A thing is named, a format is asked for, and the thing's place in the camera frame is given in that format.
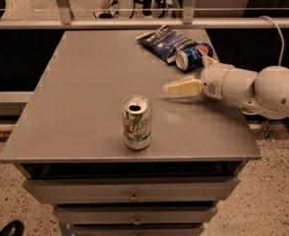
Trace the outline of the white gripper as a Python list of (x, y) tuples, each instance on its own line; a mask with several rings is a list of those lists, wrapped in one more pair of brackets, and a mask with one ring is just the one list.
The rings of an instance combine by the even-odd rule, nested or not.
[(205, 54), (202, 56), (202, 64), (204, 69), (201, 71), (201, 81), (188, 76), (164, 85), (163, 92), (175, 96), (194, 96), (203, 91), (209, 97), (222, 99), (223, 80), (234, 66), (218, 63)]

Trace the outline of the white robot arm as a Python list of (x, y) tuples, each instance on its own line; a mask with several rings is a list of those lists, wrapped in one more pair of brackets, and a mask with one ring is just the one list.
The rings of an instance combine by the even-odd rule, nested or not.
[(289, 118), (289, 69), (269, 66), (260, 72), (235, 68), (203, 56), (201, 76), (184, 77), (166, 84), (167, 95), (192, 97), (199, 93), (216, 99), (227, 98), (244, 110), (268, 119)]

